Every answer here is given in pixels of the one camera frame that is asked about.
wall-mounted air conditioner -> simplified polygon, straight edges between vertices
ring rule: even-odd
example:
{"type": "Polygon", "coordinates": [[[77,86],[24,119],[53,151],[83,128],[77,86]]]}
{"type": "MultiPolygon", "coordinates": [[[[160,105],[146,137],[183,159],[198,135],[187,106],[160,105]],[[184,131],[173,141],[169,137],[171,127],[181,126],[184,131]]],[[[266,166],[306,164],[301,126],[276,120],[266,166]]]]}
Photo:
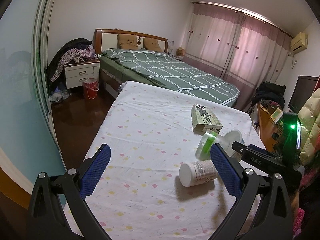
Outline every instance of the wall-mounted air conditioner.
{"type": "Polygon", "coordinates": [[[294,54],[306,49],[308,47],[308,35],[299,33],[292,39],[290,46],[294,54]]]}

curtain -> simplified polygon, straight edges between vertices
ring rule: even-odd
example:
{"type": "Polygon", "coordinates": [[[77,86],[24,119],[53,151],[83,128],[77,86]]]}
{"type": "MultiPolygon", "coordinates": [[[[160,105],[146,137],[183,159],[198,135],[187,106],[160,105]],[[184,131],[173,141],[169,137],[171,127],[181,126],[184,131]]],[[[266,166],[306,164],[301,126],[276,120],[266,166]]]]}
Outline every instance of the curtain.
{"type": "Polygon", "coordinates": [[[271,24],[209,4],[194,5],[188,36],[183,61],[238,87],[240,110],[262,82],[275,82],[291,41],[271,24]]]}

puffy jacket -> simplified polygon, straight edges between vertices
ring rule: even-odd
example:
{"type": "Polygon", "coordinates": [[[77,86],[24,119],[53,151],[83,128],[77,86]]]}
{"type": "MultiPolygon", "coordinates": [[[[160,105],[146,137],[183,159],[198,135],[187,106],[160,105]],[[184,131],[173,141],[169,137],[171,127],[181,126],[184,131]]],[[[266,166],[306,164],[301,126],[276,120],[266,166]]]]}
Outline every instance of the puffy jacket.
{"type": "Polygon", "coordinates": [[[298,113],[301,121],[300,160],[305,166],[315,155],[315,146],[320,136],[320,88],[306,101],[298,113]]]}

cardboard box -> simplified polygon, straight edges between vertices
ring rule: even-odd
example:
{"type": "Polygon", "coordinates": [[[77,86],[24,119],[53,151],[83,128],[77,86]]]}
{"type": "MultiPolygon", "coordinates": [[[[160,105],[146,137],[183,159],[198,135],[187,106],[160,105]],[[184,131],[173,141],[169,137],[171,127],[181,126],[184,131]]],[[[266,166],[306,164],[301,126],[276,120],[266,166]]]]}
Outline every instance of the cardboard box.
{"type": "Polygon", "coordinates": [[[207,129],[217,133],[222,129],[217,116],[207,107],[202,105],[193,105],[191,109],[192,129],[205,132],[207,129]]]}
{"type": "Polygon", "coordinates": [[[176,57],[179,56],[179,57],[183,57],[184,56],[184,53],[185,53],[185,50],[183,48],[177,48],[176,50],[176,57]]]}

pile of clothes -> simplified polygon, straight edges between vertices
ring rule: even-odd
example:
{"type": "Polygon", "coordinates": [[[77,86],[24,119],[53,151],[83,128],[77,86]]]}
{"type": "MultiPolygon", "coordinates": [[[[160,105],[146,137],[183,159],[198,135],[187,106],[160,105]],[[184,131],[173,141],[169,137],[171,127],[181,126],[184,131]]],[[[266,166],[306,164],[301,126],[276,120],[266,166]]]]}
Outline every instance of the pile of clothes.
{"type": "Polygon", "coordinates": [[[48,79],[49,91],[55,90],[60,82],[64,81],[64,66],[71,61],[75,63],[82,63],[84,59],[94,59],[98,55],[92,46],[92,41],[84,38],[78,38],[69,41],[62,46],[50,62],[46,74],[48,79]]]}
{"type": "Polygon", "coordinates": [[[278,103],[284,109],[285,86],[279,86],[270,82],[263,82],[256,89],[256,94],[251,100],[251,107],[262,100],[271,100],[278,103]]]}

